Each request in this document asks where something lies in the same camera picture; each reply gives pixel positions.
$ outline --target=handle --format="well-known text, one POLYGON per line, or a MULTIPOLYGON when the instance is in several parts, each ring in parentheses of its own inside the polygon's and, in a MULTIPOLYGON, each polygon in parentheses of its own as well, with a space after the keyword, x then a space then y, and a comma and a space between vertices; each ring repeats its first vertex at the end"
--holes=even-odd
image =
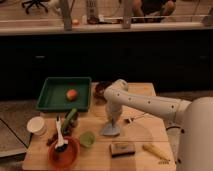
POLYGON ((62 146, 64 144, 64 139, 63 139, 63 136, 62 136, 62 133, 61 133, 61 119, 59 116, 57 116, 57 120, 56 120, 56 128, 57 128, 57 131, 58 131, 58 143, 56 146, 62 146))

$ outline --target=orange bowl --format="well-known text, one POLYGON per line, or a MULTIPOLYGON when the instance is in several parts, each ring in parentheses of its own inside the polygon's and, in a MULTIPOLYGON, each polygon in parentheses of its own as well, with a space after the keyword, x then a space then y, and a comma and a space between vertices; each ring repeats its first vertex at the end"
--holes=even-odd
POLYGON ((58 140, 51 144, 48 151, 49 163, 55 170, 72 169, 80 154, 80 145, 77 139, 69 136, 64 137, 64 139, 68 140, 68 146, 63 152, 55 151, 58 140))

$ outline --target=white cup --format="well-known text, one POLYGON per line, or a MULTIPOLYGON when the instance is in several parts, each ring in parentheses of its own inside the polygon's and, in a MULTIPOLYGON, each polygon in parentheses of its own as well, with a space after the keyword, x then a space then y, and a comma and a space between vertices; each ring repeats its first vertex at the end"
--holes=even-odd
POLYGON ((45 121, 40 116, 33 117, 27 123, 27 130, 35 135, 43 135, 46 132, 46 129, 45 121))

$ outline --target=green plastic tray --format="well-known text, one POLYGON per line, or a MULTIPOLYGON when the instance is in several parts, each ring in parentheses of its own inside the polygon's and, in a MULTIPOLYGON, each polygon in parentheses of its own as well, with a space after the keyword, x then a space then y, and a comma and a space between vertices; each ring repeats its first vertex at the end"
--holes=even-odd
POLYGON ((72 108, 87 111, 90 105, 90 77, 48 77, 41 90, 36 109, 44 112, 67 112, 72 108), (78 91, 78 98, 69 101, 66 92, 78 91))

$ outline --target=wooden table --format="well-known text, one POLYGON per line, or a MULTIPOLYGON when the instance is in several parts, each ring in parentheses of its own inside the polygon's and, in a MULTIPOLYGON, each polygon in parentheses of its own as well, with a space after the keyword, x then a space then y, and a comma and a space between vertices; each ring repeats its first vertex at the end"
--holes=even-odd
MULTIPOLYGON (((129 83, 129 92, 155 96, 151 83, 129 83)), ((160 118, 152 115, 143 115, 144 112, 124 106, 124 112, 118 124, 121 134, 114 138, 99 135, 101 128, 106 123, 105 104, 102 100, 91 97, 90 109, 86 113, 80 113, 78 127, 73 136, 78 138, 81 133, 90 130, 95 134, 96 141, 91 148, 81 147, 80 157, 74 170, 76 171, 175 171, 168 137, 164 123, 160 118), (143 115, 131 124, 125 124, 123 118, 143 115), (111 142, 132 141, 136 147, 136 153, 132 156, 111 158, 109 145, 111 142), (142 149, 144 143, 151 142, 162 149, 170 157, 169 164, 160 164, 160 159, 142 149)), ((47 124, 47 132, 43 136, 33 136, 28 148, 23 170, 51 170, 48 164, 46 146, 47 139, 56 131, 54 114, 44 114, 47 124)))

